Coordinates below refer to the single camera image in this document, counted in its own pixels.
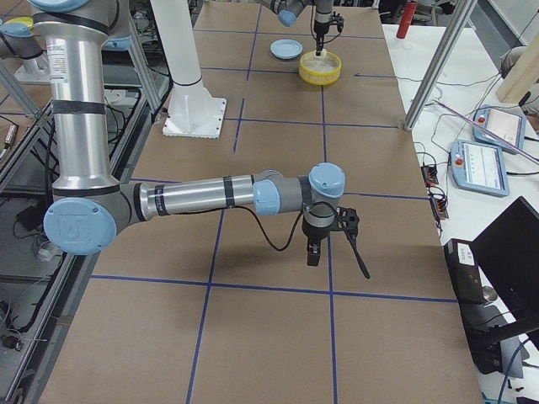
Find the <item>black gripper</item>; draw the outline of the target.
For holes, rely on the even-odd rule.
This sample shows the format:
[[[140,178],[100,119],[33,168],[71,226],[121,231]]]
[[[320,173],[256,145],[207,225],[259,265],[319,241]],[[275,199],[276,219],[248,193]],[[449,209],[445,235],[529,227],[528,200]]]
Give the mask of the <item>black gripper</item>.
[[[318,266],[320,243],[336,227],[335,215],[317,216],[306,213],[302,219],[302,232],[307,237],[307,266]]]
[[[316,53],[321,54],[324,48],[324,36],[328,33],[328,23],[315,20],[314,32],[316,34]]]

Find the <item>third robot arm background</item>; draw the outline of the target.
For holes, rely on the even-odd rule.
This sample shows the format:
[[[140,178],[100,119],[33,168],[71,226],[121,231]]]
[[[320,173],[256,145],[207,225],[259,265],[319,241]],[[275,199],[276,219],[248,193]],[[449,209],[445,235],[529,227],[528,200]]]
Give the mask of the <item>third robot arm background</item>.
[[[31,79],[50,78],[46,52],[26,24],[1,24],[1,59],[20,59],[25,74]]]

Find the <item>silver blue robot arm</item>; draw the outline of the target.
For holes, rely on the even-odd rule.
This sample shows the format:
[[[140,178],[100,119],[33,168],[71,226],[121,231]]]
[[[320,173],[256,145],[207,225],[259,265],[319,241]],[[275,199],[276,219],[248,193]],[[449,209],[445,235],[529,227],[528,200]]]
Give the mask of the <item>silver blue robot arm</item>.
[[[316,56],[322,55],[325,35],[329,32],[329,27],[334,23],[333,1],[262,0],[258,1],[258,3],[274,13],[284,26],[292,26],[303,10],[307,6],[311,6],[313,11],[312,32],[316,41],[315,52]]]
[[[34,1],[32,9],[47,45],[60,163],[43,225],[62,251],[97,253],[126,227],[156,216],[244,208],[256,217],[296,212],[315,266],[330,232],[351,231],[351,209],[339,206],[344,171],[329,162],[293,178],[269,170],[176,184],[119,182],[110,171],[101,51],[127,25],[127,2]]]

